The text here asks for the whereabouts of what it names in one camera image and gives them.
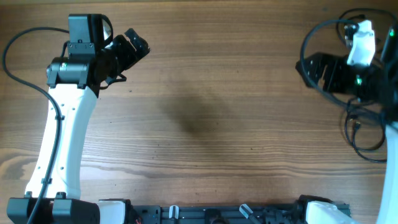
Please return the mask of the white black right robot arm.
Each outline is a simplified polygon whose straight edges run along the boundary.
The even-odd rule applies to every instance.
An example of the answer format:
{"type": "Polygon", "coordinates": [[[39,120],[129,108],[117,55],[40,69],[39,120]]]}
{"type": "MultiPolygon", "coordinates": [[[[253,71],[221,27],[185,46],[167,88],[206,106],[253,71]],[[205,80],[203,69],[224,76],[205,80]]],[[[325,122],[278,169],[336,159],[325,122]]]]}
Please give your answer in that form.
{"type": "Polygon", "coordinates": [[[371,21],[322,22],[305,36],[295,66],[307,87],[343,109],[343,136],[354,152],[365,161],[386,165],[377,223],[397,223],[396,32],[393,24],[381,58],[376,58],[371,21]],[[348,55],[317,52],[306,57],[311,37],[331,24],[344,25],[346,35],[339,39],[349,48],[348,55]]]}

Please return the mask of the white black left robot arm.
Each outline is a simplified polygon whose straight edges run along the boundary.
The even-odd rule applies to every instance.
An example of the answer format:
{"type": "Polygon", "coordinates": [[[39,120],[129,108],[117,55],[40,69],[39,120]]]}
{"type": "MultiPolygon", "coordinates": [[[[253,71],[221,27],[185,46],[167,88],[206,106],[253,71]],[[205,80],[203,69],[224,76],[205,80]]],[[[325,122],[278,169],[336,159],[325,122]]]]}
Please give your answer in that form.
{"type": "Polygon", "coordinates": [[[88,122],[101,90],[150,51],[134,29],[115,35],[103,14],[71,14],[69,40],[47,67],[47,122],[35,170],[23,197],[12,197],[13,223],[140,223],[129,200],[81,199],[80,167],[88,122]]]}

